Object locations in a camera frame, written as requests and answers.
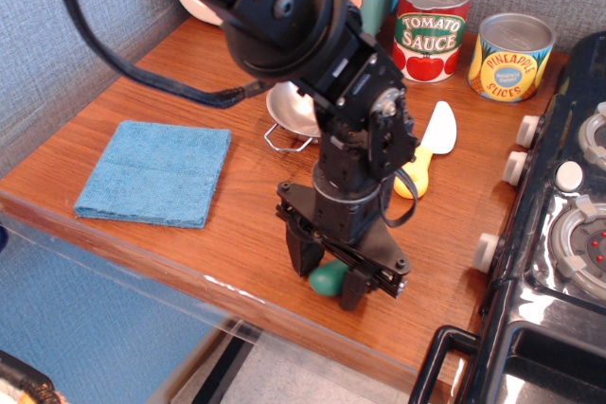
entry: wooden countertop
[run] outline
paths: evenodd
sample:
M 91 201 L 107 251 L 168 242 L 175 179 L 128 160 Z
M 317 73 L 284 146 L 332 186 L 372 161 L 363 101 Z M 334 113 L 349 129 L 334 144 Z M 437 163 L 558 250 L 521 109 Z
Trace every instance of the wooden countertop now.
M 273 125 L 265 95 L 215 111 L 119 79 L 0 182 L 0 209 L 86 250 L 182 290 L 247 322 L 409 389 L 434 331 L 457 325 L 477 332 L 486 276 L 471 268 L 482 232 L 499 235 L 515 198 L 501 181 L 518 126 L 542 114 L 566 56 L 551 56 L 539 94 L 506 104 L 475 94 L 467 82 L 474 37 L 467 36 L 454 76 L 440 83 L 407 82 L 408 105 L 422 137 L 438 100 L 449 101 L 458 137 L 435 156 L 430 186 L 417 214 L 392 230 L 412 261 L 397 300 L 367 295 L 355 312 L 312 291 L 294 272 L 284 222 L 275 212 L 276 184 L 311 184 L 317 146 L 277 153 L 263 140 Z M 158 45 L 141 66 L 206 91 L 251 78 L 231 61 L 223 33 L 194 19 Z M 122 120 L 226 128 L 232 144 L 203 230 L 77 218 L 74 203 Z M 278 136 L 276 140 L 288 140 Z M 390 214 L 407 204 L 394 197 Z M 456 361 L 441 378 L 450 383 Z

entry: folded towel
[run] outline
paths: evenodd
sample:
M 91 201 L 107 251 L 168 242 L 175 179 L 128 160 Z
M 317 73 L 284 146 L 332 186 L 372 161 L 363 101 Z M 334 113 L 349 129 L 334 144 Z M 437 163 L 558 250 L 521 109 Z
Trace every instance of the folded towel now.
M 120 123 L 76 201 L 86 218 L 205 226 L 229 130 Z

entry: pineapple slices can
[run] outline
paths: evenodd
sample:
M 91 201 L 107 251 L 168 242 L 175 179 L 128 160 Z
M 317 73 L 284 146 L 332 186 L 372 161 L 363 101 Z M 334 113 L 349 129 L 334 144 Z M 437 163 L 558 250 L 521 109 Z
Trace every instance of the pineapple slices can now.
M 480 24 L 469 82 L 482 97 L 515 102 L 532 97 L 543 78 L 556 32 L 521 13 L 500 13 Z

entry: green egg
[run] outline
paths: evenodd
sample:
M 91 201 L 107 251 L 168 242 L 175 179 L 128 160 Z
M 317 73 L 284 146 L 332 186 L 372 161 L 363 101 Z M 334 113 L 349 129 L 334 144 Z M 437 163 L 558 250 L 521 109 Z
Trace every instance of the green egg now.
M 341 294 L 348 265 L 338 259 L 318 267 L 310 274 L 310 285 L 320 295 L 336 297 Z

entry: toy stove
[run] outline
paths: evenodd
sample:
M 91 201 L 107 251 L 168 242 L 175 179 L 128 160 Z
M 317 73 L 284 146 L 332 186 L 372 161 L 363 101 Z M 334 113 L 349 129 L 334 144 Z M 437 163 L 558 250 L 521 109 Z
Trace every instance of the toy stove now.
M 518 144 L 508 225 L 473 260 L 490 274 L 480 333 L 442 327 L 410 402 L 427 402 L 449 350 L 469 356 L 455 402 L 606 402 L 606 32 L 575 46 Z

